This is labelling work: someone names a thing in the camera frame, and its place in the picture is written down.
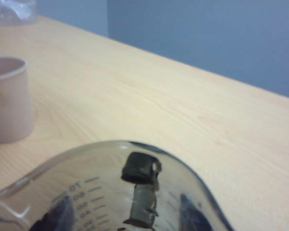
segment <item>light wood tabletop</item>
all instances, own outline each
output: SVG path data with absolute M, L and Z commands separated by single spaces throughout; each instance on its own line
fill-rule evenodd
M 62 151 L 140 141 L 197 172 L 236 230 L 289 231 L 289 98 L 45 17 L 0 26 L 0 55 L 28 61 L 35 126 L 0 144 L 0 189 Z

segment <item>beige cup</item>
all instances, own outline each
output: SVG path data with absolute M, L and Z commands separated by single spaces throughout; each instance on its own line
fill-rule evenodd
M 33 118 L 23 59 L 0 56 L 0 142 L 29 135 Z

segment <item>cup rim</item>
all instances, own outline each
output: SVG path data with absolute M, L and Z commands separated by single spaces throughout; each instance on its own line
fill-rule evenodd
M 28 65 L 26 60 L 19 58 L 19 57 L 15 57 L 15 56 L 0 55 L 0 59 L 14 59 L 14 60 L 18 60 L 18 61 L 22 62 L 22 65 L 19 68 L 15 69 L 13 71 L 1 74 L 0 80 L 7 79 L 7 78 L 10 78 L 12 76 L 18 75 L 19 73 L 22 73 L 27 68 L 27 65 Z

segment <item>light blue wall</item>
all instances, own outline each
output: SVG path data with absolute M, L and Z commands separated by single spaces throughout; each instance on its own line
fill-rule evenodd
M 38 14 L 108 36 L 107 0 L 37 0 Z
M 109 36 L 289 96 L 289 0 L 108 0 Z

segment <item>clear plastic container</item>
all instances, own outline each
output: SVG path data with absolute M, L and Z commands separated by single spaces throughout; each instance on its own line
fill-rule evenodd
M 60 154 L 0 191 L 0 231 L 233 231 L 167 152 L 108 141 Z
M 0 24 L 16 26 L 37 21 L 36 0 L 0 0 Z

